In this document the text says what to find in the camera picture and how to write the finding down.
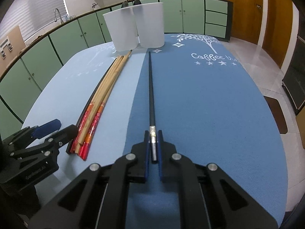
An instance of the silver bolt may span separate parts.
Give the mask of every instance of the silver bolt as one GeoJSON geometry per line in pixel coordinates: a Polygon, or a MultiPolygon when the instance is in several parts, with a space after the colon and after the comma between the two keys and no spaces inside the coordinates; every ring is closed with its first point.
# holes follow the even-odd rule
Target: silver bolt
{"type": "Polygon", "coordinates": [[[100,166],[98,165],[98,164],[91,164],[90,166],[89,166],[89,169],[91,170],[91,171],[96,171],[96,170],[98,170],[100,168],[100,166]]]}
{"type": "Polygon", "coordinates": [[[211,163],[211,164],[208,165],[208,168],[209,168],[209,170],[211,170],[211,171],[215,171],[215,170],[217,170],[218,167],[217,167],[216,164],[211,163]]]}
{"type": "Polygon", "coordinates": [[[173,160],[180,160],[181,157],[182,157],[182,156],[181,156],[179,153],[174,153],[174,154],[172,155],[172,159],[173,159],[173,160]]]}
{"type": "Polygon", "coordinates": [[[128,153],[126,155],[126,159],[129,160],[129,161],[134,160],[135,159],[135,155],[133,153],[128,153]]]}

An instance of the table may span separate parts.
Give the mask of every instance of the table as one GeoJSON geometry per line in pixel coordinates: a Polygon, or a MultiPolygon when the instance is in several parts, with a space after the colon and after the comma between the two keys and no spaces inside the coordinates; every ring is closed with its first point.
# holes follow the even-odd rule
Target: table
{"type": "MultiPolygon", "coordinates": [[[[150,50],[156,127],[164,140],[194,163],[217,163],[280,225],[288,188],[285,153],[271,111],[251,77],[210,36],[166,34],[165,45],[150,50]]],[[[73,56],[43,90],[23,127],[55,118],[62,128],[75,124],[117,55],[109,42],[73,56]]],[[[36,185],[42,203],[90,163],[111,164],[143,141],[148,111],[148,53],[138,47],[105,106],[88,160],[67,155],[63,146],[59,170],[36,185]]],[[[130,186],[126,228],[179,228],[175,191],[176,186],[159,181],[158,166],[150,165],[147,184],[130,186]]]]}

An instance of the white container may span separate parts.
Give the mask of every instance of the white container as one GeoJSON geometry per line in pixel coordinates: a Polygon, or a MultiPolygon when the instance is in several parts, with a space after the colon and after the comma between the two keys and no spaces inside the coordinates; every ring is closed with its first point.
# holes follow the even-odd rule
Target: white container
{"type": "Polygon", "coordinates": [[[137,47],[138,35],[132,7],[120,8],[103,16],[117,52],[137,47]]]}
{"type": "Polygon", "coordinates": [[[140,44],[144,48],[164,45],[163,3],[147,3],[132,6],[135,14],[140,44]]]}

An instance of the floor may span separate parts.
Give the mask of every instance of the floor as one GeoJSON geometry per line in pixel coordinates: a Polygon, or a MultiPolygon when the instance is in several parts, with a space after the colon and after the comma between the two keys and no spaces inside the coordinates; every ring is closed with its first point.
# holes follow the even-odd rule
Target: floor
{"type": "Polygon", "coordinates": [[[241,62],[261,93],[275,98],[282,108],[288,132],[281,134],[288,169],[286,211],[291,211],[305,193],[305,150],[290,101],[282,88],[283,72],[259,46],[232,38],[222,44],[241,62]]]}

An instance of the sink faucet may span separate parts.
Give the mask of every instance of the sink faucet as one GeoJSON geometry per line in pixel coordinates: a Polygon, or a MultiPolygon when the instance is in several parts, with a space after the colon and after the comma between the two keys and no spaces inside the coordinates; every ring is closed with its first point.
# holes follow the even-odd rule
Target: sink faucet
{"type": "Polygon", "coordinates": [[[56,10],[57,10],[57,12],[58,12],[58,14],[59,14],[60,23],[63,24],[63,20],[62,20],[62,18],[61,18],[61,15],[60,15],[60,12],[59,12],[59,9],[58,9],[58,8],[54,9],[54,15],[55,15],[55,20],[54,20],[54,22],[57,22],[56,10]]]}

